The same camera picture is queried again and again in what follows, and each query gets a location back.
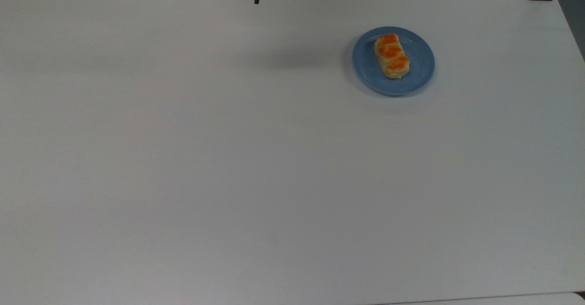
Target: plate rim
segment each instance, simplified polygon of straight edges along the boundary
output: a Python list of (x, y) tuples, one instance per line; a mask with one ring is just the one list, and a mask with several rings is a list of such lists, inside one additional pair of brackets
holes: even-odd
[[(385, 91), (385, 90), (381, 90), (378, 89), (372, 85), (370, 85), (370, 82), (367, 82), (364, 77), (360, 74), (360, 72), (357, 70), (357, 64), (356, 64), (356, 48), (358, 43), (360, 43), (360, 41), (362, 41), (364, 38), (368, 37), (368, 35), (372, 32), (376, 32), (377, 30), (381, 30), (381, 29), (386, 29), (386, 28), (393, 28), (393, 29), (399, 29), (401, 31), (406, 31), (406, 32), (410, 32), (412, 34), (414, 34), (415, 36), (417, 36), (418, 38), (420, 38), (420, 40), (422, 40), (422, 42), (426, 45), (426, 47), (428, 47), (429, 52), (431, 53), (430, 57), (432, 60), (432, 68), (431, 68), (431, 74), (428, 77), (428, 79), (424, 80), (422, 82), (422, 84), (420, 86), (418, 86), (417, 88), (407, 91), (407, 92), (391, 92), (391, 91)], [(394, 97), (400, 97), (400, 96), (405, 96), (405, 95), (409, 95), (412, 94), (414, 92), (420, 91), (422, 90), (422, 88), (424, 88), (426, 86), (426, 84), (428, 84), (428, 82), (431, 80), (431, 78), (433, 77), (433, 74), (435, 73), (435, 54), (433, 53), (432, 48), (430, 47), (430, 45), (425, 41), (425, 39), (423, 39), (420, 35), (416, 34), (415, 32), (408, 30), (406, 28), (403, 27), (399, 27), (399, 26), (379, 26), (376, 28), (372, 28), (371, 30), (368, 30), (367, 32), (364, 32), (355, 42), (355, 44), (353, 45), (353, 50), (351, 51), (351, 62), (353, 65), (353, 70), (355, 71), (355, 74), (357, 74), (357, 77), (359, 77), (359, 79), (362, 81), (363, 84), (365, 84), (366, 86), (368, 86), (368, 88), (379, 92), (380, 94), (383, 95), (387, 95), (387, 96), (394, 96)]]

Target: white object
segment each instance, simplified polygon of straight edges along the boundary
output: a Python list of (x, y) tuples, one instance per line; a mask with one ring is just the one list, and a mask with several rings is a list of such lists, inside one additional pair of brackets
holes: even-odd
[[(585, 64), (556, 0), (0, 6), (2, 304), (585, 289)], [(433, 49), (416, 96), (353, 72), (384, 25)]]

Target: food on plate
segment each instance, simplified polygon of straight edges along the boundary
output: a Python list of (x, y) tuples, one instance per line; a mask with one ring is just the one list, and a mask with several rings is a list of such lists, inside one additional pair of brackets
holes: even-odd
[(399, 79), (410, 71), (410, 59), (404, 55), (396, 33), (380, 36), (374, 43), (374, 53), (382, 72), (388, 78)]

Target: white table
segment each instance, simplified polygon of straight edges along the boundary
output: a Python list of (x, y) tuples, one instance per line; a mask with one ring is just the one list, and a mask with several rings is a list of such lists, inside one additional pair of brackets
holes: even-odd
[[(585, 290), (557, 1), (252, 1), (0, 0), (1, 303)], [(416, 96), (353, 72), (386, 25), (435, 53)]]

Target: blue plate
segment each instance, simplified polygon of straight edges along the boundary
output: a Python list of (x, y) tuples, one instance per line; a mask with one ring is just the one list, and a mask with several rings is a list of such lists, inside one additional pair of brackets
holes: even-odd
[[(374, 54), (380, 36), (396, 33), (404, 54), (410, 59), (410, 72), (401, 79), (387, 78)], [(384, 26), (363, 34), (353, 46), (353, 68), (366, 86), (388, 96), (404, 96), (422, 88), (435, 71), (435, 56), (422, 38), (400, 27)]]

